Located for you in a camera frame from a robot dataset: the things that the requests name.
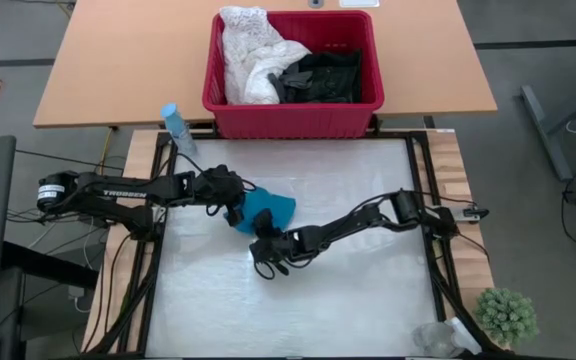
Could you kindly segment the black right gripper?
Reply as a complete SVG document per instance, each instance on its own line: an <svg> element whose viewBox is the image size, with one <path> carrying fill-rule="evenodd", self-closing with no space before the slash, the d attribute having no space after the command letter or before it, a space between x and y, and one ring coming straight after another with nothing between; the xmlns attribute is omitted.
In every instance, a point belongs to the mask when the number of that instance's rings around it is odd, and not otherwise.
<svg viewBox="0 0 576 360"><path fill-rule="evenodd" d="M255 215L254 230L257 240L249 246L249 250L255 263L302 260L302 253L298 248L299 231L297 229L280 231L276 228L269 208Z"/></svg>

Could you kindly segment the light blue air freshener bottle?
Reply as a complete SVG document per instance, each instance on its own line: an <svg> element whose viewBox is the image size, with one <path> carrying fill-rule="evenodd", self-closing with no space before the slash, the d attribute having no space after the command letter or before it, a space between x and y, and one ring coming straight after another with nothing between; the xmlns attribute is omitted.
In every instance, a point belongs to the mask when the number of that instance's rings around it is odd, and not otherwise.
<svg viewBox="0 0 576 360"><path fill-rule="evenodd" d="M164 105L160 110L160 115L164 119L165 128L176 144L178 151L188 157L196 156L197 147L195 141L177 105L175 103Z"/></svg>

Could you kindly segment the tan wooden desk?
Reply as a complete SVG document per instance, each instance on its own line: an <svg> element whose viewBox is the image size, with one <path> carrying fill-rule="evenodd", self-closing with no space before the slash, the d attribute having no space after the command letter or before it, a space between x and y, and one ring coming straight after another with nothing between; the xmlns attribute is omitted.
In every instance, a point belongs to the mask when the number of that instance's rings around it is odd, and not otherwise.
<svg viewBox="0 0 576 360"><path fill-rule="evenodd" d="M78 0L34 124L38 128L157 125L202 103L212 20L228 5L306 11L308 0ZM379 0L369 9L386 115L493 112L457 0Z"/></svg>

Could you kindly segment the blue garment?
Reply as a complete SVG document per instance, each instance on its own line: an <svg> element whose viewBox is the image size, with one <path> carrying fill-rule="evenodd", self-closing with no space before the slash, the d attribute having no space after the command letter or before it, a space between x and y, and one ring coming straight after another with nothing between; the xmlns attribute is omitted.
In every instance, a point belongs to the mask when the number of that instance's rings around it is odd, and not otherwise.
<svg viewBox="0 0 576 360"><path fill-rule="evenodd" d="M292 221L296 210L296 200L268 192L266 189L257 187L255 190L245 192L243 206L244 220L234 227L237 231L254 235L254 217L265 208L269 208L273 215L274 226L284 231Z"/></svg>

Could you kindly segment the green artificial plant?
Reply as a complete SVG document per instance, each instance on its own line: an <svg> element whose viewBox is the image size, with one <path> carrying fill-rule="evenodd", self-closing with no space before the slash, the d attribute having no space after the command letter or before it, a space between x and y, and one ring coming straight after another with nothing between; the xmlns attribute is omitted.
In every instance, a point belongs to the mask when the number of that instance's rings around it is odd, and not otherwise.
<svg viewBox="0 0 576 360"><path fill-rule="evenodd" d="M499 345L517 345L539 333L532 300L506 288L484 290L474 314L479 327Z"/></svg>

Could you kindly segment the grey metal table leg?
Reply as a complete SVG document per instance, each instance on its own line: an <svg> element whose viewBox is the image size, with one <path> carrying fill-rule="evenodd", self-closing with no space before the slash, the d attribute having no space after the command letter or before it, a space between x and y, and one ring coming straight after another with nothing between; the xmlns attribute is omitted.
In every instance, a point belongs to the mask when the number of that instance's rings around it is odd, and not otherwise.
<svg viewBox="0 0 576 360"><path fill-rule="evenodd" d="M536 93L529 85L520 87L520 98L541 137L558 178L561 181L570 180L573 177L572 170L564 155L558 133L576 117L576 95L565 100L552 112L543 109Z"/></svg>

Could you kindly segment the red plastic laundry basket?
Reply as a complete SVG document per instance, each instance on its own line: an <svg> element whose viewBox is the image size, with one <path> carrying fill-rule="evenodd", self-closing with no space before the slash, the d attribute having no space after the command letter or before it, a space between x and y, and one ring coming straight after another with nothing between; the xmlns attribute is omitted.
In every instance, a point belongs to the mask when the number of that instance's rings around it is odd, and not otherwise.
<svg viewBox="0 0 576 360"><path fill-rule="evenodd" d="M361 52L358 103L229 105L225 92L224 22L212 20L202 94L226 138L354 138L385 99L371 16L360 10L271 11L269 23L288 40L314 52Z"/></svg>

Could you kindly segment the white power adapter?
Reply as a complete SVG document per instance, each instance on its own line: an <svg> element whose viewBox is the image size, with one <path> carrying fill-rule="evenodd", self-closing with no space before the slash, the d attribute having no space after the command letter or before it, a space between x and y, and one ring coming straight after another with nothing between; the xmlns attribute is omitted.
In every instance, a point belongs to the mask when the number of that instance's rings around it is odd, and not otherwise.
<svg viewBox="0 0 576 360"><path fill-rule="evenodd" d="M86 290L77 286L68 286L68 298L73 302L74 308L77 312L87 314L90 312L89 308L83 307L80 302L86 298Z"/></svg>

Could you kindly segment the white lace garment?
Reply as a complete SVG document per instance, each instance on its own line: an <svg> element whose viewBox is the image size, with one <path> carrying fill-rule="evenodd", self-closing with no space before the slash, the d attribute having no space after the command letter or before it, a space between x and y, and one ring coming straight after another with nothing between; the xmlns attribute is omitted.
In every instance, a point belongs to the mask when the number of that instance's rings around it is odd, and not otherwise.
<svg viewBox="0 0 576 360"><path fill-rule="evenodd" d="M310 54L286 40L261 7L225 6L219 10L225 62L225 96L230 105L275 105L279 95L268 77L281 75Z"/></svg>

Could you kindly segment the black garment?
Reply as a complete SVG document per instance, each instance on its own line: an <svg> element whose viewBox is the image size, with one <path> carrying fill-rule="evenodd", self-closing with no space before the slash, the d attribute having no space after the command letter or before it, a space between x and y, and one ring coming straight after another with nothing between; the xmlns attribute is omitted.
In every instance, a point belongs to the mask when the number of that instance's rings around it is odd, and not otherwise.
<svg viewBox="0 0 576 360"><path fill-rule="evenodd" d="M269 74L280 104L360 103L362 52L304 56L280 75Z"/></svg>

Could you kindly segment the clear plastic spray bottle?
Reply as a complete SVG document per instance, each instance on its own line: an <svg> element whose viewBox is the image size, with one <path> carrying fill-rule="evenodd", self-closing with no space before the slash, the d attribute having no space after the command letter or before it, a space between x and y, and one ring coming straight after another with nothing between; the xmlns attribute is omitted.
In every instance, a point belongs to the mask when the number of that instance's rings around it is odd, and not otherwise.
<svg viewBox="0 0 576 360"><path fill-rule="evenodd" d="M482 352L482 346L457 317L420 325L412 337L427 357L456 358L466 351L474 355Z"/></svg>

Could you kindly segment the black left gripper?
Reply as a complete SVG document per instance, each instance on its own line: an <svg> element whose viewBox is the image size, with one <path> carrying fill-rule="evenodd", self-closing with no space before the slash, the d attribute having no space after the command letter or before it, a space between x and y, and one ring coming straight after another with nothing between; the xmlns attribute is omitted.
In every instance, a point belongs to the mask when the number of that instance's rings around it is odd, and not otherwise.
<svg viewBox="0 0 576 360"><path fill-rule="evenodd" d="M225 218L230 227L244 220L245 190L243 179L226 165L204 170L192 180L194 205L226 206Z"/></svg>

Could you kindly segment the light wood side board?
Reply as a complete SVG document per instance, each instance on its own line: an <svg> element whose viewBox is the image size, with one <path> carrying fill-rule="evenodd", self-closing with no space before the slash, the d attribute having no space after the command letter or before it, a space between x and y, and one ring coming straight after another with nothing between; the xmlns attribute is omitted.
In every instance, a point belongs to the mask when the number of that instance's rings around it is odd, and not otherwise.
<svg viewBox="0 0 576 360"><path fill-rule="evenodd" d="M159 134L158 130L137 130L133 133L123 172L126 177L151 177ZM119 316L139 245L127 239L121 246L127 235L128 231L123 225L109 228L106 247L100 256L103 269L99 272L81 343L82 351L91 350L97 345Z"/></svg>
<svg viewBox="0 0 576 360"><path fill-rule="evenodd" d="M415 150L425 202L453 209L470 205L471 191L456 133L439 129L423 135ZM432 242L432 258L440 273L435 287L444 292L440 309L447 318L460 318L487 347L491 342L478 327L475 309L477 297L494 286L492 272L480 226L465 222L458 228L459 234L453 239Z"/></svg>

